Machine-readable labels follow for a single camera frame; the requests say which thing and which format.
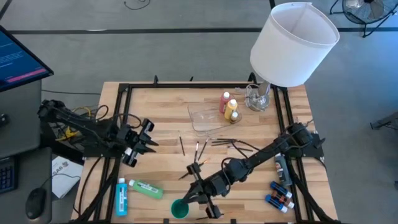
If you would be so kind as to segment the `dark grey paint bottle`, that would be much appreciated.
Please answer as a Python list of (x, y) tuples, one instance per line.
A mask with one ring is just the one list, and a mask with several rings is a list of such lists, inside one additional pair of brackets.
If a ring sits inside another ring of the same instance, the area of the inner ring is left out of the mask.
[(275, 168), (279, 176), (280, 184), (284, 187), (291, 186), (292, 179), (290, 178), (285, 157), (281, 153), (275, 155)]

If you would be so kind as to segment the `teal plastic cup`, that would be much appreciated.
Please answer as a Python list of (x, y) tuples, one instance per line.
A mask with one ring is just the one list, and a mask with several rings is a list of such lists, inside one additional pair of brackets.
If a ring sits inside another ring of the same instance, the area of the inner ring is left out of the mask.
[(189, 204), (177, 199), (172, 203), (170, 210), (174, 218), (183, 219), (189, 214)]

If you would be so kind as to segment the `yellow paint bottle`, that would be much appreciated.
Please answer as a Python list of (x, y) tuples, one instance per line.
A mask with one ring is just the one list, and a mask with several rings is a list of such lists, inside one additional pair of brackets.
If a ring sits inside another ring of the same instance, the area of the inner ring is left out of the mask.
[(226, 104), (226, 108), (224, 111), (224, 117), (228, 120), (231, 119), (232, 114), (236, 111), (238, 107), (238, 103), (235, 99), (229, 100)]

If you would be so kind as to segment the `green paint bottle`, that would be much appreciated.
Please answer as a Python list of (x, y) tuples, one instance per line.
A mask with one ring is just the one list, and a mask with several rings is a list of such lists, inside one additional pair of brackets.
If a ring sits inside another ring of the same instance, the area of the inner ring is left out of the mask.
[(141, 180), (130, 180), (128, 186), (130, 189), (155, 199), (161, 199), (164, 194), (162, 189)]

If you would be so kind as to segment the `black stand foot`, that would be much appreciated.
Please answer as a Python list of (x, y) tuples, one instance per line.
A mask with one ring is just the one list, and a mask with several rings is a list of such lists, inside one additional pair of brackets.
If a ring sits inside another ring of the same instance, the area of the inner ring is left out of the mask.
[(398, 144), (398, 111), (369, 123), (373, 131), (388, 129), (388, 133), (377, 132), (370, 139), (372, 141), (386, 141)]

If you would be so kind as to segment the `black brush orange ferrule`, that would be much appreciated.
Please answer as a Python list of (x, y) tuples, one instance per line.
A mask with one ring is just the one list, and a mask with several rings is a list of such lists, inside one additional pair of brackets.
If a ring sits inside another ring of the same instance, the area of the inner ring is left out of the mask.
[[(204, 161), (203, 161), (202, 163), (200, 163), (198, 166), (199, 166), (199, 167), (203, 166), (204, 164), (206, 164), (206, 163), (208, 162), (208, 160), (209, 160), (209, 159), (204, 160)], [(187, 172), (187, 173), (185, 173), (184, 175), (182, 175), (178, 180), (182, 180), (182, 179), (186, 178), (188, 175), (190, 175), (190, 174)]]

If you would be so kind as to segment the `red paint bottle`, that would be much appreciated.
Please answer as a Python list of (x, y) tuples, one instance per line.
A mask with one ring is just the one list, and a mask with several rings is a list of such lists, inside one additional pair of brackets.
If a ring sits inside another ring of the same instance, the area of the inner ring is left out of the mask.
[(223, 113), (225, 112), (226, 109), (226, 105), (228, 104), (229, 100), (231, 99), (231, 95), (229, 92), (224, 92), (221, 96), (220, 96), (220, 105), (219, 105), (219, 112)]

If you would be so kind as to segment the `black floor fan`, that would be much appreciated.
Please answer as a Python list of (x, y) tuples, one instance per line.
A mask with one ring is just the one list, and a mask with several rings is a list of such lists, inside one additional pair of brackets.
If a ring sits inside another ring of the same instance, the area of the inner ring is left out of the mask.
[(335, 0), (329, 14), (343, 14), (350, 22), (363, 26), (362, 38), (380, 30), (398, 13), (398, 0)]

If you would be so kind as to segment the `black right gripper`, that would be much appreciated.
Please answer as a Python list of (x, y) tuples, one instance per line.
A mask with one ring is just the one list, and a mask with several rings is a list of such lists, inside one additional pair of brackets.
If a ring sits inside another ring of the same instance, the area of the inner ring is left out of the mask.
[(205, 179), (200, 175), (201, 169), (197, 162), (188, 165), (187, 170), (190, 175), (194, 176), (195, 181), (190, 184), (190, 188), (182, 200), (185, 203), (205, 204), (205, 211), (209, 217), (221, 214), (220, 209), (211, 198), (217, 195), (226, 196), (228, 193), (229, 179), (224, 169), (222, 168)]

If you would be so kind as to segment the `computer monitor blue screen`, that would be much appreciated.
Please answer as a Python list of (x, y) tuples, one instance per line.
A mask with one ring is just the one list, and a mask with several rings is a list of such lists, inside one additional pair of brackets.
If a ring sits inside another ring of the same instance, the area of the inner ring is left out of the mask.
[(49, 66), (0, 25), (0, 92), (52, 75)]

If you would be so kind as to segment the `black keyboard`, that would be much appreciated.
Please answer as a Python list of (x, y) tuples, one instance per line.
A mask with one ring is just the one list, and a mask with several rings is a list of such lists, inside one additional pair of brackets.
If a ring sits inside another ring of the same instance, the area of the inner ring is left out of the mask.
[(0, 159), (0, 194), (17, 189), (17, 163), (13, 157)]

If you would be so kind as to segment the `dark grey desk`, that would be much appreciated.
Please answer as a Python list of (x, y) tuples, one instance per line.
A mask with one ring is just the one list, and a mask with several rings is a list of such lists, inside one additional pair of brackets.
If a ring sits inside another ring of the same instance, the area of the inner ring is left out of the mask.
[[(0, 194), (0, 224), (48, 224), (52, 220), (52, 150), (49, 147), (11, 156), (17, 163), (17, 189)], [(44, 212), (29, 220), (25, 201), (35, 188), (46, 193)]]

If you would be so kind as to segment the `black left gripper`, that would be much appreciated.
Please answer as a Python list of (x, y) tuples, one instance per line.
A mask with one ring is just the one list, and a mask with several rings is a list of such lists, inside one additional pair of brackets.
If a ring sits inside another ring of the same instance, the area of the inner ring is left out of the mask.
[[(118, 138), (122, 142), (122, 156), (121, 161), (125, 165), (130, 167), (135, 167), (137, 164), (137, 155), (145, 154), (145, 153), (156, 153), (155, 150), (149, 148), (150, 146), (159, 146), (159, 144), (152, 140), (152, 138), (148, 135), (149, 132), (153, 131), (155, 124), (149, 119), (145, 118), (141, 124), (142, 129), (140, 133), (137, 133), (131, 129), (130, 125), (125, 125), (122, 127), (122, 130), (118, 133)], [(125, 156), (124, 151), (130, 147), (132, 149), (131, 156)]]

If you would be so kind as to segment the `clear plastic bin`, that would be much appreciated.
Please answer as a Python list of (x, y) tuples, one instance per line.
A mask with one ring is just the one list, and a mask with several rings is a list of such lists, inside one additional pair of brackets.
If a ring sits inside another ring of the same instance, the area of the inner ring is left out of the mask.
[(224, 114), (220, 113), (218, 103), (214, 102), (189, 103), (187, 111), (192, 128), (199, 136), (209, 136), (232, 129), (243, 118), (237, 108), (233, 112), (233, 120), (226, 119)]

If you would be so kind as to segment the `black computer mouse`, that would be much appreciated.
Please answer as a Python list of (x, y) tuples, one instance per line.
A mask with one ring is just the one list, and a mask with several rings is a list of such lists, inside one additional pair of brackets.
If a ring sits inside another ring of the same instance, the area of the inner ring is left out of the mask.
[(32, 190), (25, 201), (25, 214), (29, 220), (34, 220), (44, 212), (47, 191), (38, 187)]

